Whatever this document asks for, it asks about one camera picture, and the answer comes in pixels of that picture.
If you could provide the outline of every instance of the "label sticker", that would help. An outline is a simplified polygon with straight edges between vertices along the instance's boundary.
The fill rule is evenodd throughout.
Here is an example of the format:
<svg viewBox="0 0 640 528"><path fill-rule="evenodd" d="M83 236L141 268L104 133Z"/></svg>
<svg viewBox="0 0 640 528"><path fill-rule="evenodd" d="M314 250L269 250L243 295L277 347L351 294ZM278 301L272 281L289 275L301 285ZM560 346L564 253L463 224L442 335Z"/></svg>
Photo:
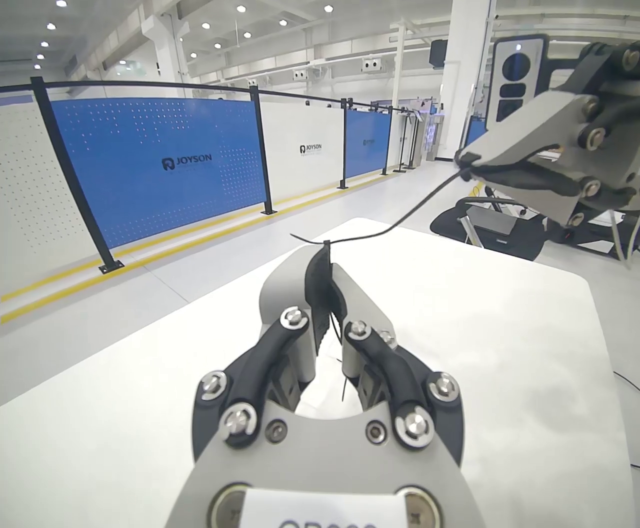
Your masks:
<svg viewBox="0 0 640 528"><path fill-rule="evenodd" d="M249 488L240 528L401 528L406 502L396 495L289 492Z"/></svg>

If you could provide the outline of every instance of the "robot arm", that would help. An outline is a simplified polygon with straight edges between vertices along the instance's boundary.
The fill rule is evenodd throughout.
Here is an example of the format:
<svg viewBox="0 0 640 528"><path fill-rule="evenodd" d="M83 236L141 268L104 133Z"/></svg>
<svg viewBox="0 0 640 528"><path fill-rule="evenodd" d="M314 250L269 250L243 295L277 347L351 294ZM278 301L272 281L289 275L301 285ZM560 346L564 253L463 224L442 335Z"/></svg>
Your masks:
<svg viewBox="0 0 640 528"><path fill-rule="evenodd" d="M342 370L362 413L341 420L294 414L315 377L335 314ZM460 472L463 410L452 376L396 341L392 323L337 264L328 244L304 246L260 293L256 345L204 376L193 409L195 467L168 528L240 526L248 488L398 494L407 524L481 527Z"/></svg>
<svg viewBox="0 0 640 528"><path fill-rule="evenodd" d="M562 225L640 209L640 42L589 44L565 84L456 155L461 168ZM562 147L555 162L536 154Z"/></svg>

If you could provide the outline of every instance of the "metal bolt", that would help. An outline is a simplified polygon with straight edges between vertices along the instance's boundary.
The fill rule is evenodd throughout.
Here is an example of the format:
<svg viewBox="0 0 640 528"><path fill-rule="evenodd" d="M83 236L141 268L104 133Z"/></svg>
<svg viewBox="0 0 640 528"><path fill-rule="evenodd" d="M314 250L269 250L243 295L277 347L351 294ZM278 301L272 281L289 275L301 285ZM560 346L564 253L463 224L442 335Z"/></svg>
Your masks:
<svg viewBox="0 0 640 528"><path fill-rule="evenodd" d="M584 213L577 212L569 219L567 225L570 225L571 227L578 227L582 223L582 220L584 220Z"/></svg>
<svg viewBox="0 0 640 528"><path fill-rule="evenodd" d="M622 67L630 72L637 66L638 61L640 61L640 51L627 49L622 56Z"/></svg>
<svg viewBox="0 0 640 528"><path fill-rule="evenodd" d="M388 330L381 330L379 335L389 347L395 348L397 346L396 338Z"/></svg>
<svg viewBox="0 0 640 528"><path fill-rule="evenodd" d="M363 321L356 321L351 323L351 333L354 335L365 335L367 331L367 324Z"/></svg>
<svg viewBox="0 0 640 528"><path fill-rule="evenodd" d="M418 413L409 413L404 419L406 432L412 437L418 438L427 430L427 422Z"/></svg>
<svg viewBox="0 0 640 528"><path fill-rule="evenodd" d="M302 321L302 312L296 308L287 312L284 317L291 324L298 324Z"/></svg>
<svg viewBox="0 0 640 528"><path fill-rule="evenodd" d="M584 198L591 198L592 196L597 195L599 190L600 190L600 180L596 180L596 179L589 180L582 187L582 196Z"/></svg>
<svg viewBox="0 0 640 528"><path fill-rule="evenodd" d="M227 375L223 371L213 371L202 378L202 396L204 401L216 399L227 388Z"/></svg>
<svg viewBox="0 0 640 528"><path fill-rule="evenodd" d="M287 438L287 424L282 420L272 420L264 430L267 440L272 444L279 444Z"/></svg>
<svg viewBox="0 0 640 528"><path fill-rule="evenodd" d="M593 129L587 136L587 150L597 150L604 141L606 130L604 128Z"/></svg>
<svg viewBox="0 0 640 528"><path fill-rule="evenodd" d="M429 413L419 405L405 418L396 416L396 433L408 447L421 449L431 443L435 435L435 425Z"/></svg>
<svg viewBox="0 0 640 528"><path fill-rule="evenodd" d="M372 444L382 444L387 439L387 429L382 422L372 420L365 429L367 440Z"/></svg>
<svg viewBox="0 0 640 528"><path fill-rule="evenodd" d="M246 484L232 484L217 494L211 505L211 528L238 528L244 506Z"/></svg>
<svg viewBox="0 0 640 528"><path fill-rule="evenodd" d="M238 435L246 431L249 423L249 415L246 411L234 411L227 415L225 425L232 435Z"/></svg>
<svg viewBox="0 0 640 528"><path fill-rule="evenodd" d="M584 118L590 120L598 109L598 99L589 99L582 107Z"/></svg>
<svg viewBox="0 0 640 528"><path fill-rule="evenodd" d="M427 492L411 486L399 490L396 495L404 496L407 526L440 528L440 511L435 500Z"/></svg>
<svg viewBox="0 0 640 528"><path fill-rule="evenodd" d="M458 382L446 372L441 372L438 379L429 384L429 391L434 398L446 403L455 401L460 395Z"/></svg>

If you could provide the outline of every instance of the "railing post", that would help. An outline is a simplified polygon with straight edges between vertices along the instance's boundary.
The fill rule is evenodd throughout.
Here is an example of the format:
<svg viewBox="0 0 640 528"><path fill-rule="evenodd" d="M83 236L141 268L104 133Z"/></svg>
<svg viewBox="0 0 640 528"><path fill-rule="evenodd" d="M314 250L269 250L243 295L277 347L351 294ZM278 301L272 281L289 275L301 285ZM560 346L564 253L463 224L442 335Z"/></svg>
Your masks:
<svg viewBox="0 0 640 528"><path fill-rule="evenodd" d="M389 106L389 134L387 136L387 156L385 157L385 166L382 168L382 175L387 175L387 165L389 163L389 146L391 144L391 121L394 120L394 107Z"/></svg>
<svg viewBox="0 0 640 528"><path fill-rule="evenodd" d="M409 117L405 116L404 118L404 128L402 131L402 146L400 147L400 162L397 169L394 169L394 172L405 173L406 170L402 170L402 156L404 154L404 137L406 136L406 122L409 121Z"/></svg>
<svg viewBox="0 0 640 528"><path fill-rule="evenodd" d="M338 189L348 189L347 187L347 100L340 100L342 108L342 179Z"/></svg>
<svg viewBox="0 0 640 528"><path fill-rule="evenodd" d="M47 87L42 77L31 78L31 89L33 90L33 96L40 108L42 120L44 121L44 125L47 129L47 134L49 135L53 150L58 158L62 174L67 181L69 191L71 191L71 195L76 202L78 211L84 220L87 231L89 231L91 239L100 254L100 258L104 262L104 265L99 267L100 271L104 274L123 268L124 264L122 264L122 262L113 259L113 255L109 251L107 242L98 227L98 223L95 221L95 216L91 211L91 207L89 207L89 202L87 202L86 196L84 195L76 170L71 163L71 158L69 157L69 152L65 145L65 140L62 138L62 134L60 133L58 121L56 121L56 115L53 112L53 107L49 100L49 94L47 93Z"/></svg>
<svg viewBox="0 0 640 528"><path fill-rule="evenodd" d="M262 112L260 111L260 92L257 86L249 86L249 95L255 108L255 122L258 127L258 143L260 145L260 159L262 160L262 174L264 176L264 211L262 214L273 214L273 204L271 203L271 187L269 186L269 170L267 169L267 150L264 146L264 130L262 129Z"/></svg>

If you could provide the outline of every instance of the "white tabletop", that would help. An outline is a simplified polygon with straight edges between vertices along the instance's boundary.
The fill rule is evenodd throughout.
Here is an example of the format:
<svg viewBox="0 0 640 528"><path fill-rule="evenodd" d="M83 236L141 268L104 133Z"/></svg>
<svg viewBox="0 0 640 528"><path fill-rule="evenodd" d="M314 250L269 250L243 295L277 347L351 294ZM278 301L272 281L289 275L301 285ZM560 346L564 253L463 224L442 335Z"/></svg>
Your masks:
<svg viewBox="0 0 640 528"><path fill-rule="evenodd" d="M354 219L319 239L384 227ZM197 381L255 344L260 287L284 258L0 407L0 526L161 528L193 467ZM403 347L458 379L462 471L488 528L634 525L625 432L585 280L403 228L338 244L332 260ZM354 412L352 394L340 404L337 347L328 333L301 412Z"/></svg>

